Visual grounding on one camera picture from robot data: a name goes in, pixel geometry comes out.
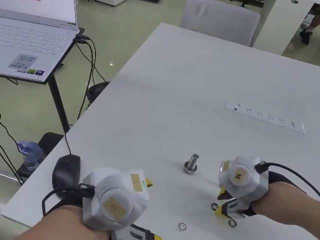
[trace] black strap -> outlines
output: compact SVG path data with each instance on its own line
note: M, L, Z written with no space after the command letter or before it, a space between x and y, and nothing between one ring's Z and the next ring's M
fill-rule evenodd
M83 207L82 198L83 197L79 191L68 191L65 193L65 197L60 202L58 202L55 206L53 206L46 213L46 215L48 215L52 211L54 211L62 206L67 206L67 205L72 205L72 206L82 208Z
M274 172L274 171L269 171L269 184L273 184L273 183L276 183L276 182L288 183L288 184L291 184L291 185L295 186L296 188L300 189L297 185L295 185L292 181L290 181L288 178L286 178L285 176L281 175L280 173L277 173L277 172ZM251 205L247 210L243 211L243 214L245 214L247 216L257 215Z

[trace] tiled floor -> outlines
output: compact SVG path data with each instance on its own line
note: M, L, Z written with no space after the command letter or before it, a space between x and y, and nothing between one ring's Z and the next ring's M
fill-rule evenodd
M86 28L85 34L97 45L96 66L105 79L113 79L160 22L179 25L184 4L185 0L161 0L159 4L127 0L112 7L99 2L87 3L86 0L79 0L79 25ZM260 11L257 7L248 8ZM83 49L89 55L86 46L83 46ZM302 45L299 35L296 34L284 56L320 66L319 53L320 28L314 31L309 46ZM70 52L64 64L65 66L57 71L56 78L69 123L73 124L87 85L90 65L77 48ZM97 75L95 80L101 82ZM62 134L61 124L46 85L19 82L16 86L1 78L0 113L1 121L17 140L37 142L46 132ZM6 149L13 163L19 166L22 157L3 129L0 129L0 144ZM2 162L0 171L9 171ZM0 181L0 211L17 189L17 186ZM0 218L0 226L0 239L9 239L26 229L3 218Z

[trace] white chair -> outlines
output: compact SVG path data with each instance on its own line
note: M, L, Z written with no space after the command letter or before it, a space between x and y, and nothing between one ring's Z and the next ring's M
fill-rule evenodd
M186 0L180 27L250 46L260 14L215 0Z

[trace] water bottle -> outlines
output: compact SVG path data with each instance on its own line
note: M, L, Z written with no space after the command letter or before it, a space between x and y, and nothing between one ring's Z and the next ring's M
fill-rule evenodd
M46 157L44 151L33 141L20 141L18 146L26 168L34 172Z

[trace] black cable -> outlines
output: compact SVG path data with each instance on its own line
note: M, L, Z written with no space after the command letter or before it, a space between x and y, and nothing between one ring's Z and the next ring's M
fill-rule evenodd
M82 55L85 57L85 59L87 59L89 61L89 63L91 63L91 61L89 60L89 58L84 54L84 52L82 51L82 49L79 47L78 44L76 44L77 48L79 49L79 51L82 53ZM97 74L102 78L102 80L104 82L106 82L105 78L100 74L100 72L98 71L98 69L96 67L94 67L94 70L97 72Z
M93 49L94 49L93 69L95 69L95 67L96 67L96 60L97 60L97 49L96 49L96 45L95 45L94 41L92 41L91 39L90 39L90 41L92 42L92 44L93 44ZM95 77L94 77L94 71L92 72L92 81L93 81L93 85L96 85L96 83L95 83Z
M282 165L282 164L279 164L279 163L275 163L275 162L267 162L266 165L269 167L269 166L276 166L276 167L279 167L279 168L283 168L291 173L293 173L294 175L296 175L297 177L299 177L302 181L304 181L310 188L312 188L313 191L316 192L316 194L319 195L320 197L320 192L307 180L305 179L303 176L301 176L299 173L297 173L295 170L292 170L291 168L285 166L285 165Z
M66 133L64 134L64 139L65 139L66 146L68 147L68 150L69 150L69 155L72 155L71 149L70 149L70 146L69 146L69 143L68 143L68 140L67 140L67 134Z
M12 82L14 85L19 85L17 80L13 81L10 78L5 78L5 79L7 79L8 81Z
M92 78L92 74L94 72L94 52L93 52L93 49L92 49L91 45L89 43L87 43L86 41L84 42L84 44L87 44L89 46L89 48L90 48L90 52L91 52L91 70L90 70L89 80L88 80L88 83L87 83L86 88L85 88L85 93L84 93L84 96L83 96L83 100L82 100L82 104L81 104L81 107L80 107L80 111L79 111L78 117L76 118L77 120L81 116L82 109L83 109L85 101L86 101L86 96L87 96L87 92L88 92L88 89L89 89L89 85L90 85L90 81L91 81L91 78Z
M58 187L54 190L52 190L51 192L49 192L44 199L41 202L41 206L42 206L42 214L45 217L47 215L47 211L46 211L46 201L53 195L56 194L58 192L66 192L66 191L76 191L80 193L80 196L82 198L87 198L87 199L91 199L95 196L95 186L90 185L90 184L86 184L86 183L80 183L77 186L67 186L67 187Z
M8 154L6 153L6 151L4 150L4 148L3 148L1 145L0 145L0 148L2 149L4 155L6 156L7 161L11 164L11 167L13 168L14 171L12 170L12 168L10 168L10 169L11 169L11 171L13 172L14 176L16 177L16 179L18 180L18 182L19 182L21 185L24 184L24 183L25 183L24 180L22 179L21 175L18 173L17 169L15 168L15 166L13 165L13 163L11 162Z
M88 106L86 107L86 111L87 111L87 109L91 106L91 104L92 104L92 102L89 102L89 104L88 104Z
M20 182L16 172L12 169L12 167L10 166L10 164L7 162L7 160L4 158L4 156L1 154L0 152L0 157L2 158L2 160L7 164L7 166L10 168L10 170L12 171L13 175L15 176L15 178L18 180L19 184L22 185L23 182Z
M42 214L45 217L47 215L47 211L46 211L46 201L53 195L56 194L57 192L63 192L63 191L76 191L76 192L80 192L82 189L79 188L78 186L69 186L69 187L58 187L54 190L52 190L51 192L49 192L44 199L41 202L41 206L42 206Z
M0 125L5 129L5 131L6 131L6 133L8 134L8 136L14 141L14 143L15 143L15 145L16 145L16 148L18 149L19 153L21 153L17 141L14 139L13 136L11 136L11 134L9 133L9 131L8 131L8 129L6 128L6 126L2 124L2 122L1 122L1 117L2 117L2 116L1 116L1 113L0 113Z

